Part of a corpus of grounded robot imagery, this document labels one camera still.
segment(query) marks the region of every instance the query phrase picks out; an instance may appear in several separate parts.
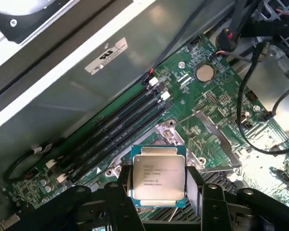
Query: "capacitor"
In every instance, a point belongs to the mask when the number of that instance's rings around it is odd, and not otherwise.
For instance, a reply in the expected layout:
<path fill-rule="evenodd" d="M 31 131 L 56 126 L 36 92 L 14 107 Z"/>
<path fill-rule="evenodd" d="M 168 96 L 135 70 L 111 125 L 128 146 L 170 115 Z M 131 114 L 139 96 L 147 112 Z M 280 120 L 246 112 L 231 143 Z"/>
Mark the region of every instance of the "capacitor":
<path fill-rule="evenodd" d="M 194 77 L 199 82 L 209 82 L 214 78 L 214 69 L 210 64 L 200 63 L 195 66 Z"/>
<path fill-rule="evenodd" d="M 46 184 L 49 184 L 49 178 L 45 177 L 39 181 L 40 185 L 44 187 Z"/>
<path fill-rule="evenodd" d="M 54 190 L 54 186 L 52 184 L 48 184 L 48 185 L 45 185 L 44 189 L 46 193 L 50 193 L 52 190 Z"/>

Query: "label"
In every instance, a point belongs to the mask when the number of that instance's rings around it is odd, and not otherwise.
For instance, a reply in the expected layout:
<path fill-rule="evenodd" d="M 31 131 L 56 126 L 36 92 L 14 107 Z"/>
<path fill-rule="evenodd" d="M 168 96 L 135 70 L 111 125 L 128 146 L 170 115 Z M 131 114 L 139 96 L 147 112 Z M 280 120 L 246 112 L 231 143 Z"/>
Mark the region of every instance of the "label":
<path fill-rule="evenodd" d="M 94 75 L 99 70 L 103 69 L 108 63 L 110 63 L 119 54 L 124 52 L 128 48 L 127 41 L 122 38 L 119 42 L 115 44 L 114 47 L 106 50 L 97 59 L 85 67 L 85 70 L 91 75 Z"/>

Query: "motherboard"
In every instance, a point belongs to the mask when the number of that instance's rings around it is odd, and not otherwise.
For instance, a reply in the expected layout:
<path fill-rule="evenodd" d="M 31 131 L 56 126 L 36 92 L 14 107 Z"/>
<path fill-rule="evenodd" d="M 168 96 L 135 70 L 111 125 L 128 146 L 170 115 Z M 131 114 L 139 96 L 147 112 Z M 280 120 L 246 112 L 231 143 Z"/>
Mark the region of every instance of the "motherboard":
<path fill-rule="evenodd" d="M 92 190 L 116 181 L 130 164 L 133 144 L 185 145 L 186 162 L 209 182 L 235 193 L 238 182 L 289 206 L 289 154 L 264 155 L 241 137 L 236 98 L 241 78 L 204 36 L 181 47 L 153 73 L 149 83 L 124 92 L 60 146 L 21 182 L 6 188 L 18 205 L 38 208 L 73 185 Z M 246 89 L 241 122 L 246 136 L 266 150 L 289 148 L 289 138 Z M 179 217 L 195 220 L 187 202 Z M 172 209 L 139 209 L 143 219 L 167 219 Z"/>

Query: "green circuit board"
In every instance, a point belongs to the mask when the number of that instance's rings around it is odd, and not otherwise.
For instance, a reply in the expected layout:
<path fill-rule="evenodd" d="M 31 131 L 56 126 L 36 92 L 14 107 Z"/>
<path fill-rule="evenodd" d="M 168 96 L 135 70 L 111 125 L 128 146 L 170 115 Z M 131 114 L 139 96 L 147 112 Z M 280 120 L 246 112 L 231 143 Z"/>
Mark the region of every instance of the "green circuit board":
<path fill-rule="evenodd" d="M 168 101 L 171 102 L 171 107 L 157 116 L 144 128 L 140 129 L 135 134 L 133 141 L 146 134 L 158 123 L 170 119 L 179 122 L 196 111 L 202 111 L 231 142 L 233 152 L 237 153 L 238 158 L 241 160 L 243 170 L 246 169 L 241 175 L 246 185 L 250 185 L 261 191 L 266 191 L 275 199 L 289 206 L 288 189 L 274 186 L 274 191 L 266 190 L 271 187 L 271 185 L 257 184 L 259 176 L 252 174 L 249 167 L 246 167 L 245 163 L 250 159 L 251 155 L 253 159 L 261 154 L 247 151 L 248 147 L 239 134 L 235 123 L 236 97 L 241 82 L 240 77 L 224 58 L 218 57 L 210 63 L 214 69 L 214 79 L 212 81 L 203 83 L 194 78 L 195 66 L 199 63 L 208 62 L 208 58 L 215 50 L 216 48 L 211 42 L 206 37 L 202 37 L 192 49 L 189 45 L 183 46 L 155 70 L 154 75 L 158 78 L 159 82 L 163 84 L 164 89 L 171 94 L 171 97 L 168 99 Z M 178 66 L 179 62 L 184 62 L 185 67 L 180 68 Z M 6 188 L 8 195 L 15 202 L 23 200 L 37 208 L 66 190 L 66 186 L 56 181 L 58 175 L 49 175 L 49 170 L 45 166 L 46 162 L 52 158 L 68 154 L 73 146 L 75 146 L 75 143 L 95 130 L 95 125 L 99 121 L 111 116 L 112 113 L 143 89 L 144 86 L 136 84 L 118 97 L 86 125 L 76 131 L 63 144 L 53 149 L 45 159 L 37 163 L 35 168 L 38 170 L 38 174 L 29 180 L 9 185 Z M 249 124 L 251 124 L 251 127 L 246 130 L 246 135 L 256 146 L 266 149 L 276 145 L 280 149 L 289 148 L 288 137 L 273 119 L 265 123 L 258 120 L 258 116 L 265 109 L 257 99 L 251 101 L 247 97 L 244 97 L 243 110 L 248 113 L 248 121 Z M 219 140 L 215 135 L 208 132 L 203 122 L 197 117 L 191 117 L 183 123 L 180 123 L 176 127 L 176 130 L 190 151 L 197 157 L 205 158 L 205 167 L 229 165 L 230 159 L 221 149 Z M 152 144 L 156 141 L 163 141 L 163 138 L 159 134 L 153 133 L 143 140 L 141 144 Z M 120 151 L 121 150 L 113 152 L 104 158 L 102 162 L 79 179 L 77 184 L 90 186 L 94 182 L 99 182 L 101 185 L 104 185 L 107 182 L 115 180 L 116 178 L 114 177 L 106 177 L 105 171 L 107 171 L 111 161 Z M 126 153 L 121 159 L 122 163 L 128 163 L 130 161 L 129 157 L 130 153 Z M 273 156 L 266 157 L 272 158 L 274 161 L 283 158 L 282 164 L 279 163 L 279 165 L 276 166 L 279 168 L 285 168 L 283 162 L 287 163 L 286 160 L 289 159 L 289 155 L 278 157 L 278 159 L 275 159 Z M 261 170 L 266 173 L 269 172 L 268 166 L 262 167 Z M 39 183 L 44 177 L 49 178 L 49 184 L 53 187 L 51 192 L 46 192 Z M 275 176 L 271 174 L 270 177 L 272 182 L 282 185 L 282 182 Z"/>

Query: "intel xeon processor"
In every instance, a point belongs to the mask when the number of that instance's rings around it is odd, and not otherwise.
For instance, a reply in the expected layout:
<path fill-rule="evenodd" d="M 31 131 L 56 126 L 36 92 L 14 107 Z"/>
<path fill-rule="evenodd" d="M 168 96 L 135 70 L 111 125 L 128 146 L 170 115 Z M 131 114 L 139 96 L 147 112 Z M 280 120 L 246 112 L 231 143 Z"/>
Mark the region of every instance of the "intel xeon processor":
<path fill-rule="evenodd" d="M 134 145 L 131 155 L 137 206 L 185 206 L 185 146 Z"/>

